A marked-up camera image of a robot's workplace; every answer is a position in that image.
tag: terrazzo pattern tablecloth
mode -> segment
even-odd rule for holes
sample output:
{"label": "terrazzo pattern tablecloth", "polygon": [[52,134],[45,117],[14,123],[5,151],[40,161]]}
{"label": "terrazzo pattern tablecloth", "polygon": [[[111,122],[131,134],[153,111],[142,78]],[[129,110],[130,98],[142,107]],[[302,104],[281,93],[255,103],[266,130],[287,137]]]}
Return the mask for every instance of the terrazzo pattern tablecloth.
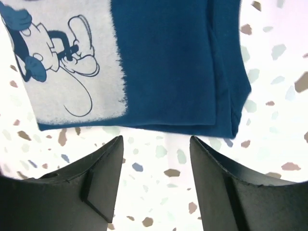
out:
{"label": "terrazzo pattern tablecloth", "polygon": [[[308,179],[307,10],[306,0],[243,0],[241,49],[253,90],[236,139],[202,137],[249,168],[296,182]],[[189,136],[119,127],[39,131],[3,26],[0,38],[3,174],[39,178],[121,134],[125,153],[108,229],[203,230]]]}

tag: cartoon character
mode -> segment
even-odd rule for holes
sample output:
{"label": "cartoon character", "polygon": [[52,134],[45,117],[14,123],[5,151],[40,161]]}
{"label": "cartoon character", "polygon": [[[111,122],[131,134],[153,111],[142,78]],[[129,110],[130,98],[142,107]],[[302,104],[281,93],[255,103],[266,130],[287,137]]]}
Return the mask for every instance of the cartoon character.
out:
{"label": "cartoon character", "polygon": [[[91,107],[83,115],[71,113],[73,116],[83,117],[92,110],[92,98],[86,87],[74,76],[94,77],[100,67],[95,58],[92,45],[92,35],[87,19],[78,15],[68,21],[68,27],[75,40],[70,44],[68,36],[63,31],[47,30],[42,23],[34,24],[32,16],[25,9],[15,10],[0,1],[0,14],[11,37],[17,61],[17,66],[25,82],[31,78],[41,83],[47,80],[48,72],[58,72],[62,68],[69,73],[87,92]],[[57,52],[53,40],[60,39],[63,50]]]}

